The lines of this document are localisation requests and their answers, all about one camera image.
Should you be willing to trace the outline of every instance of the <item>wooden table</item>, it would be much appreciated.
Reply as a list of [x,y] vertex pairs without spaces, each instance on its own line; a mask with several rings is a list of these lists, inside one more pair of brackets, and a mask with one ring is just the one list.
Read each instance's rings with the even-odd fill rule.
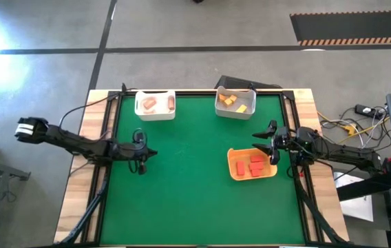
[[[312,91],[310,89],[291,90],[295,93],[295,102],[299,115],[300,125],[311,127],[321,132],[321,127],[319,124],[317,109],[313,100]],[[89,93],[87,104],[96,102],[107,97],[108,93],[109,90],[91,90]],[[81,136],[85,136],[90,139],[100,138],[105,106],[106,101],[102,101],[85,109],[81,129],[79,132]],[[110,111],[108,130],[111,130],[116,111],[115,109],[116,104],[113,104]],[[293,115],[290,111],[290,107],[287,106],[287,109],[289,123],[291,124],[291,126],[293,126]],[[71,170],[80,167],[85,162],[86,160],[81,156],[74,157]],[[75,224],[84,214],[85,209],[87,207],[87,199],[89,197],[93,169],[93,165],[86,165],[83,169],[78,170],[71,178],[68,179],[64,201],[61,208],[61,214],[59,216],[58,226],[56,228],[56,233],[54,236],[55,242],[64,239],[64,237],[69,234],[69,232],[74,228]],[[339,204],[337,190],[333,181],[331,169],[320,163],[315,163],[313,166],[310,166],[310,172],[315,196],[317,199],[317,205],[320,212],[326,218],[330,226],[338,233],[338,235],[341,236],[343,239],[348,240],[346,224],[344,222],[344,217],[341,211],[341,205]],[[92,240],[94,237],[93,234],[96,229],[97,214],[98,209],[96,209],[94,215],[92,216],[91,226],[89,229],[89,240]],[[310,230],[311,240],[317,240],[313,217],[308,210],[306,210],[306,215],[308,217],[308,226]]]

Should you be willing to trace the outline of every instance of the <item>white container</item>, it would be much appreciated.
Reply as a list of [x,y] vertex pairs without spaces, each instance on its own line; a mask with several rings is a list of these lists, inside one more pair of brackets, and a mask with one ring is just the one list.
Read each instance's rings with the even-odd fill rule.
[[[174,99],[174,110],[169,110],[168,99],[169,97]],[[143,101],[148,98],[154,98],[156,104],[150,109],[146,110]],[[169,90],[163,93],[145,93],[138,91],[134,102],[134,112],[139,116],[142,121],[165,121],[172,120],[176,117],[176,92]]]
[[[222,102],[220,102],[218,94],[225,96],[235,95],[237,100],[230,107],[226,107]],[[256,98],[257,94],[253,90],[249,90],[248,92],[240,92],[235,90],[227,90],[223,86],[220,86],[217,89],[217,94],[215,95],[215,113],[222,117],[249,120],[255,112]],[[236,111],[241,105],[247,106],[247,109],[244,113],[237,113]]]

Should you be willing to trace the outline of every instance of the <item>white paper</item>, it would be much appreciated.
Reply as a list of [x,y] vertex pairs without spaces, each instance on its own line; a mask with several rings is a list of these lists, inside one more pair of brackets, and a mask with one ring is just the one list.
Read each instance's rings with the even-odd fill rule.
[[[333,176],[336,178],[341,176],[343,173],[335,172]],[[335,181],[336,188],[349,185],[351,183],[360,182],[362,178],[356,176],[344,175]],[[372,196],[362,196],[352,200],[345,200],[340,202],[342,213],[347,216],[360,218],[362,220],[368,220],[373,222],[373,206]]]

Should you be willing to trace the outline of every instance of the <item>black metal frame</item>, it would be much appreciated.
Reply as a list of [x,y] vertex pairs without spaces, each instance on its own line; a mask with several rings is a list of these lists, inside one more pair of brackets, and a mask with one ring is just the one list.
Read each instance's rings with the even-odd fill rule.
[[[157,92],[163,92],[163,90],[149,91],[149,92],[150,93],[157,93]],[[136,92],[126,92],[124,94],[121,94],[120,96],[118,96],[115,99],[107,101],[107,105],[105,107],[105,113],[104,113],[103,127],[101,129],[101,135],[107,131],[110,110],[112,107],[112,101],[116,100],[117,105],[116,105],[116,114],[114,117],[114,123],[113,123],[113,129],[112,129],[112,138],[117,138],[118,124],[120,122],[120,109],[123,104],[123,99],[125,96],[133,97],[135,94],[136,94]],[[177,90],[176,91],[176,96],[215,96],[215,94],[216,94],[215,90],[191,90],[191,91]],[[293,91],[276,91],[276,90],[274,90],[274,91],[261,91],[261,92],[258,92],[257,94],[258,95],[273,95],[273,96],[279,97],[279,103],[282,107],[283,121],[284,121],[285,126],[288,126],[288,127],[290,127],[290,123],[289,123],[289,119],[288,119],[285,101],[289,101],[290,108],[291,108],[292,115],[293,115],[293,122],[294,122],[293,124],[295,126],[295,129],[299,127],[299,116],[298,116],[298,112],[297,112],[297,107],[296,107],[296,102],[295,102],[295,97],[294,97]],[[90,187],[89,202],[88,203],[90,203],[90,200],[92,200],[96,194],[100,168],[101,167],[98,167],[98,166],[95,167],[95,170],[94,170],[94,173],[92,176],[92,185]],[[109,184],[110,174],[111,174],[111,170],[112,170],[111,168],[112,168],[111,166],[105,166],[105,176],[107,177],[107,184]],[[293,171],[294,178],[299,178],[299,172],[296,169],[293,169],[292,171]],[[315,206],[317,206],[315,192],[313,190],[312,177],[311,177],[310,170],[308,167],[304,168],[304,179],[306,181],[308,196],[312,200],[313,204],[315,204]],[[299,191],[300,191],[299,187],[303,187],[303,186],[295,183],[295,180],[293,183],[295,184],[295,191],[296,191],[296,195],[297,195],[297,204],[298,204],[298,208],[299,208],[299,216],[300,216],[300,220],[302,222],[303,237],[304,237],[304,242],[305,242],[304,244],[306,246],[312,245],[314,247],[321,247],[321,248],[334,248],[334,247],[374,248],[374,247],[367,247],[367,246],[352,245],[349,243],[335,244],[335,243],[325,242],[322,228],[320,227],[316,218],[314,218],[314,226],[315,226],[315,231],[317,234],[318,241],[312,241],[310,239],[310,230],[309,230],[308,222],[307,222],[306,207],[305,207],[304,201],[299,197]],[[107,192],[105,192],[105,195],[103,196],[102,201],[99,206],[98,220],[96,223],[96,232],[94,234],[93,241],[91,241],[91,242],[87,241],[88,240],[88,232],[89,232],[89,223],[88,223],[86,228],[84,228],[84,230],[82,231],[80,243],[76,243],[74,245],[72,245],[72,244],[60,245],[59,247],[100,247],[106,200],[107,200]],[[279,246],[272,245],[272,246],[262,246],[262,247],[279,247]]]

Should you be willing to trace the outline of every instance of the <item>power strip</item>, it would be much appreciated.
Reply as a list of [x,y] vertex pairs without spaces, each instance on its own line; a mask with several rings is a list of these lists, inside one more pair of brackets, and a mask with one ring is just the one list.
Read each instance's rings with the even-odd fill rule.
[[377,120],[381,120],[384,113],[381,113],[380,110],[376,110],[371,107],[367,107],[364,105],[356,104],[355,113],[363,116],[367,116],[370,118],[375,118]]

